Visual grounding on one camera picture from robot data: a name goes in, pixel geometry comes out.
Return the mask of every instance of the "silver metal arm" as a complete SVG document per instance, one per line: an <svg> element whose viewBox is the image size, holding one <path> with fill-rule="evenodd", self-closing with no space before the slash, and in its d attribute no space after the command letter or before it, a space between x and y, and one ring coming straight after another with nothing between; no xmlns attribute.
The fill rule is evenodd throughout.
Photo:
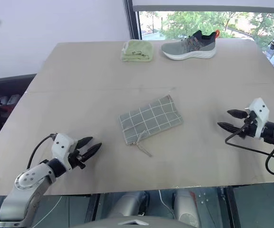
<svg viewBox="0 0 274 228"><path fill-rule="evenodd" d="M21 173L0 208L0 228L30 227L41 197L55 181L44 163Z"/></svg>

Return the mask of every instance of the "black cable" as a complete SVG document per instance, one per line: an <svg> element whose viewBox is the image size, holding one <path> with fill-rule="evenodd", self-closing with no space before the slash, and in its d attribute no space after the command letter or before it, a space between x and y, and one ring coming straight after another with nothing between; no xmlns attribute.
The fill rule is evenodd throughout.
<svg viewBox="0 0 274 228"><path fill-rule="evenodd" d="M256 152L256 153L260 153L260 154L264 154L266 156L271 156L272 158L274 158L274 155L270 154L270 153L266 153L266 152L263 152L263 151L259 151L259 150L255 150L255 149L251 149L251 148L248 148L248 147L244 147L244 146L239 146L239 145L236 145L236 144L232 144L230 142L228 142L231 138L233 138L235 135L238 135L240 134L247 126L248 126L249 123L245 123L239 130L237 130L235 133L231 134L229 137L227 137L225 139L225 143L227 145L230 145L230 146L234 146L234 147L237 147L237 148L240 148L240 149L244 149L244 150L248 150L248 151L253 151L253 152Z"/></svg>
<svg viewBox="0 0 274 228"><path fill-rule="evenodd" d="M29 158L28 165L27 165L27 169L30 168L32 159L33 159L33 157L34 157L34 155L35 155L37 149L40 147L40 145L41 145L44 141L46 141L47 139L49 139L49 138L54 138L55 136L56 136L56 134L50 134L49 136L46 136L44 139L42 139L42 141L40 141L40 142L38 143L38 145L34 148L32 154L31 154L31 156L30 156L30 158Z"/></svg>
<svg viewBox="0 0 274 228"><path fill-rule="evenodd" d="M269 169L269 161L270 161L271 157L273 156L273 154L274 154L274 149L272 150L272 152L269 154L269 156L265 160L265 168L272 175L274 175L274 172Z"/></svg>

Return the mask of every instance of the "grid pattern fabric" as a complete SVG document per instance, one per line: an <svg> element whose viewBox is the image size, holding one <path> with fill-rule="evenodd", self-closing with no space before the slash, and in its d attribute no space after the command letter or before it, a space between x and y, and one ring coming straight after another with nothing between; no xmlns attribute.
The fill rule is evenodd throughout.
<svg viewBox="0 0 274 228"><path fill-rule="evenodd" d="M170 95L122 114L119 119L127 145L183 123Z"/></svg>

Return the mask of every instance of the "folded towel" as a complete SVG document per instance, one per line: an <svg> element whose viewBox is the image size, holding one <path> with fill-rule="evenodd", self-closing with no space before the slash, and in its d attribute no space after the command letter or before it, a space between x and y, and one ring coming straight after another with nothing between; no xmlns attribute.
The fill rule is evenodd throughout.
<svg viewBox="0 0 274 228"><path fill-rule="evenodd" d="M149 62L152 60L153 46L150 42L132 39L125 42L122 49L122 61Z"/></svg>

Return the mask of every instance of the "sneaker sole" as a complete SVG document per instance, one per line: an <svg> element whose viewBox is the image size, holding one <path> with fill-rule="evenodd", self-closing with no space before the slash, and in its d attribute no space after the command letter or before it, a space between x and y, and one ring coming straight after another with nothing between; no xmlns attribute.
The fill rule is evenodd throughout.
<svg viewBox="0 0 274 228"><path fill-rule="evenodd" d="M168 58L172 60L184 60L187 58L212 58L216 54L216 47L210 51L192 51L183 55L171 55L162 51Z"/></svg>

